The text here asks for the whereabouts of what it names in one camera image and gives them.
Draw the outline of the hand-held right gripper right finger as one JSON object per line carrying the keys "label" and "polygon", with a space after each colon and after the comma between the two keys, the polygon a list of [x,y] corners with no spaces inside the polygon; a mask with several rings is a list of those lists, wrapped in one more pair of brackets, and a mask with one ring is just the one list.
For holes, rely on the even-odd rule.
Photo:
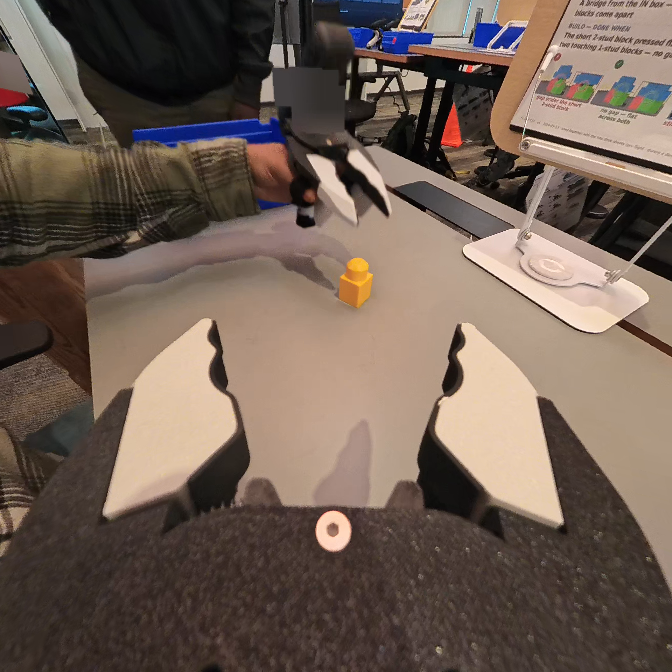
{"label": "hand-held right gripper right finger", "polygon": [[538,393],[472,324],[456,326],[417,465],[427,508],[491,529],[500,510],[565,525]]}

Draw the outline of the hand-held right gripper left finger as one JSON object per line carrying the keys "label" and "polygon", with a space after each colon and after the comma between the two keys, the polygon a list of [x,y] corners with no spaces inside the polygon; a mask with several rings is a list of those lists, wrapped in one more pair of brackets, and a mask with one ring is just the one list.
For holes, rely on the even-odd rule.
{"label": "hand-held right gripper left finger", "polygon": [[114,522],[157,505],[185,518],[234,505],[249,467],[217,323],[203,318],[137,376],[102,508]]}

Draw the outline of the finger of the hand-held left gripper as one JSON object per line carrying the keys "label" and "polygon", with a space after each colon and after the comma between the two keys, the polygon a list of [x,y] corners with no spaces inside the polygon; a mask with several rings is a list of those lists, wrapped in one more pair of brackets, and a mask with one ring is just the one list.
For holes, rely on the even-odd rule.
{"label": "finger of the hand-held left gripper", "polygon": [[364,149],[354,147],[348,149],[347,176],[379,212],[385,217],[391,215],[391,204],[384,180],[377,165]]}
{"label": "finger of the hand-held left gripper", "polygon": [[307,154],[308,163],[318,179],[318,201],[331,214],[339,216],[352,226],[358,226],[359,218],[354,199],[337,170],[338,164],[349,167],[348,158],[348,154],[345,154],[339,160],[319,154]]}

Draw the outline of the orange toy block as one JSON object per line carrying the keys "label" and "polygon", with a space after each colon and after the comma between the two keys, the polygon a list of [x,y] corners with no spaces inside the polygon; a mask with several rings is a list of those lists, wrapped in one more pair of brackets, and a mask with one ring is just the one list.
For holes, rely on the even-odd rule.
{"label": "orange toy block", "polygon": [[340,277],[339,300],[351,307],[361,307],[370,298],[372,281],[373,274],[365,259],[356,257],[349,260]]}

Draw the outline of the blue plastic bin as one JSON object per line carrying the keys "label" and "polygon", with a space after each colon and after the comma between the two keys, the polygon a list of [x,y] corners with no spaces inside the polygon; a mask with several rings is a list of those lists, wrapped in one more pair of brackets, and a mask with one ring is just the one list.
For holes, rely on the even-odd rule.
{"label": "blue plastic bin", "polygon": [[154,142],[171,148],[179,144],[220,139],[241,139],[250,145],[285,143],[277,118],[271,118],[266,123],[258,119],[247,119],[135,129],[132,136],[135,143]]}
{"label": "blue plastic bin", "polygon": [[413,45],[431,44],[434,34],[428,31],[382,30],[371,28],[348,28],[356,49],[369,53],[405,55]]}
{"label": "blue plastic bin", "polygon": [[526,21],[509,21],[503,26],[496,22],[478,23],[472,44],[481,50],[513,52],[519,46],[526,28]]}

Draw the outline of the person's left hand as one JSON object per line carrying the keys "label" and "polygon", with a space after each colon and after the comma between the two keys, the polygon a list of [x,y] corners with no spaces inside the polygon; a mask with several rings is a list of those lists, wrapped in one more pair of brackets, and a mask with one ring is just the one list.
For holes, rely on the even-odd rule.
{"label": "person's left hand", "polygon": [[287,147],[281,143],[248,144],[248,165],[258,200],[290,204],[295,174]]}

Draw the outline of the black office stool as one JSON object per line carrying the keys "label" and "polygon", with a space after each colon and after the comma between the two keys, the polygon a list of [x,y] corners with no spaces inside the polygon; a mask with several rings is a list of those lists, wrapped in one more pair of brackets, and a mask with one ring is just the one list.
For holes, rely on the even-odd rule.
{"label": "black office stool", "polygon": [[[407,94],[398,69],[385,71],[382,65],[378,64],[374,72],[359,72],[353,65],[348,77],[350,86],[349,98],[345,104],[345,129],[353,138],[360,139],[357,135],[357,128],[374,118],[381,97],[386,94],[395,95],[395,91],[391,90],[393,81],[397,83],[397,92],[401,95],[403,111],[409,111]],[[375,83],[379,79],[383,80],[379,90],[370,99],[364,97],[364,84]]]}

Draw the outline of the orange traffic cone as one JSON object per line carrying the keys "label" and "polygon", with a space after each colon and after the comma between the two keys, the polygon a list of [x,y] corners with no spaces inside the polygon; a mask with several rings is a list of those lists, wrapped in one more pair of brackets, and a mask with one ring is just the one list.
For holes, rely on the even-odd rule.
{"label": "orange traffic cone", "polygon": [[458,108],[453,103],[441,136],[442,148],[459,148],[463,144]]}

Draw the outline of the brown background table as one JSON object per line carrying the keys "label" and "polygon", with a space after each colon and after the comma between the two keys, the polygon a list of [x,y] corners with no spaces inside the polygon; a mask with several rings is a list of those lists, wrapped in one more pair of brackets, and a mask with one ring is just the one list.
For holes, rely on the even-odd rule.
{"label": "brown background table", "polygon": [[362,58],[382,66],[420,72],[424,76],[425,88],[410,160],[442,175],[452,172],[441,148],[441,139],[454,107],[455,86],[473,86],[489,90],[496,96],[513,61],[513,55],[501,50],[493,52],[473,46],[416,44],[402,55],[357,48],[351,65],[351,100],[362,96],[364,75],[359,72]]}

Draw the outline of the white document stand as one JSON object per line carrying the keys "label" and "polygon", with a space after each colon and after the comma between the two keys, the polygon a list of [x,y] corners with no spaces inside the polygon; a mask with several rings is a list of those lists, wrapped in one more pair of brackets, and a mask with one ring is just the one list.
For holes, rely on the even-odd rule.
{"label": "white document stand", "polygon": [[632,162],[607,158],[523,134],[519,149],[545,164],[540,187],[520,229],[468,243],[467,260],[490,273],[568,326],[584,333],[602,333],[649,301],[649,295],[624,276],[662,237],[659,231],[621,267],[604,268],[532,230],[534,215],[555,168],[589,173],[611,185],[622,183],[644,196],[671,198],[671,176]]}

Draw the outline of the wooden pillar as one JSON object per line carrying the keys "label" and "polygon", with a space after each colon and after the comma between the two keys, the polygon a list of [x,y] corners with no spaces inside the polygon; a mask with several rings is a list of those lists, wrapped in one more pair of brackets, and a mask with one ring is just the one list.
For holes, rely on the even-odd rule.
{"label": "wooden pillar", "polygon": [[48,352],[84,392],[91,394],[83,260],[33,262],[1,268],[1,319],[37,320],[54,337]]}

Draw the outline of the printed white box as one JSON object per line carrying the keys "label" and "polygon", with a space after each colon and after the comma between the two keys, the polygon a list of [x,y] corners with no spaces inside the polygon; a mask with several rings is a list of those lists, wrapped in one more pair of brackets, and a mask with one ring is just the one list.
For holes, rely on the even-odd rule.
{"label": "printed white box", "polygon": [[590,183],[583,175],[554,169],[535,218],[560,231],[568,231],[580,221]]}

